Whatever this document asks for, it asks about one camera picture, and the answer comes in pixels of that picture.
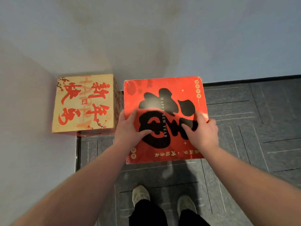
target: red box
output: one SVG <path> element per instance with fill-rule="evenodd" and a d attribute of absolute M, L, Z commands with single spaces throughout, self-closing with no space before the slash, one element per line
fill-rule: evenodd
<path fill-rule="evenodd" d="M 124 108 L 126 118 L 138 108 L 137 131 L 153 130 L 130 152 L 127 164 L 203 158 L 181 126 L 197 128 L 195 110 L 208 121 L 200 77 L 125 81 Z"/>

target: white wall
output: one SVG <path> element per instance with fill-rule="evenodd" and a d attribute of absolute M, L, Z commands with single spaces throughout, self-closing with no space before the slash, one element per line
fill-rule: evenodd
<path fill-rule="evenodd" d="M 0 225 L 75 171 L 76 138 L 51 133 L 56 79 L 0 39 Z"/>
<path fill-rule="evenodd" d="M 301 0 L 1 0 L 0 35 L 48 72 L 204 82 L 300 74 Z"/>

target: gift box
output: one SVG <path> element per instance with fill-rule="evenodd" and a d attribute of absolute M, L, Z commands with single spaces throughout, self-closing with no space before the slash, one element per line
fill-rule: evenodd
<path fill-rule="evenodd" d="M 208 121 L 200 77 L 141 79 L 124 82 L 124 108 L 127 118 L 137 108 L 136 131 L 150 129 L 132 149 L 126 163 L 200 159 L 181 124 L 196 130 L 195 110 Z"/>
<path fill-rule="evenodd" d="M 114 134 L 122 96 L 112 74 L 59 78 L 52 132 L 84 137 Z"/>

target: sneaker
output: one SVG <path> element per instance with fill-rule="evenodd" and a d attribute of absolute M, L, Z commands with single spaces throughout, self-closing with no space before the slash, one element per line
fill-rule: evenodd
<path fill-rule="evenodd" d="M 150 194 L 148 191 L 145 189 L 144 186 L 137 186 L 136 188 L 133 189 L 133 194 L 132 194 L 132 201 L 134 206 L 138 203 L 140 200 L 151 200 Z"/>
<path fill-rule="evenodd" d="M 183 195 L 178 200 L 178 214 L 181 215 L 181 212 L 185 209 L 190 209 L 197 214 L 197 208 L 195 207 L 194 202 L 187 195 Z"/>

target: yellow box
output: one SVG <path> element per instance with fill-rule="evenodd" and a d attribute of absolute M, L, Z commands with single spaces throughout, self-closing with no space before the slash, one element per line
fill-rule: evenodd
<path fill-rule="evenodd" d="M 123 109 L 112 74 L 58 79 L 52 132 L 77 136 L 114 134 Z"/>

